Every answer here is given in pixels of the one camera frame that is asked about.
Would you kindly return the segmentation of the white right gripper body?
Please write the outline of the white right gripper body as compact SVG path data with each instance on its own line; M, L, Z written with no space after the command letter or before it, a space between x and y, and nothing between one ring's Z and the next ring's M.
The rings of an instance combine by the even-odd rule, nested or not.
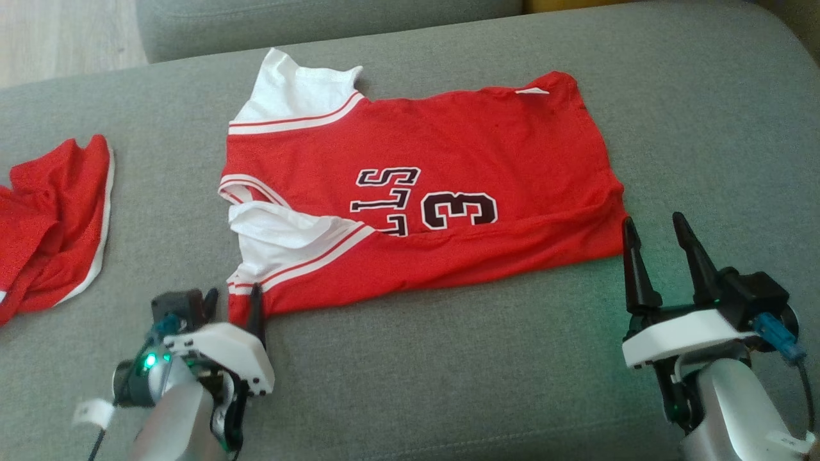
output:
M650 326L635 316L623 341L628 368L652 366L668 422L684 431L762 431L764 388L746 362L750 329L738 330L717 309L673 310Z

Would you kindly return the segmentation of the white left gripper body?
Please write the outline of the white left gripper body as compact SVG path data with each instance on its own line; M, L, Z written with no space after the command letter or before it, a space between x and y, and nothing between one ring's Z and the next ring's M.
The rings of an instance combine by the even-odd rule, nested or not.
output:
M194 332L164 338L169 371L163 393L190 389L205 401L206 433L223 450L241 450L243 420L250 399L268 396L275 374L264 342L229 322L215 322Z

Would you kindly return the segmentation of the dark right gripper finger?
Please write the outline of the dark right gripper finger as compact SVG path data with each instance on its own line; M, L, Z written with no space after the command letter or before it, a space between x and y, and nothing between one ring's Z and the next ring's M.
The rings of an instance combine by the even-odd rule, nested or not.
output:
M700 240L695 236L683 213L673 213L673 226L678 244L686 254L689 274L694 287L694 303L696 305L715 303L721 298L718 286L718 269L705 248L703 248Z
M641 239L633 219L623 221L623 268L627 312L645 315L662 306L662 297L653 288L641 255Z

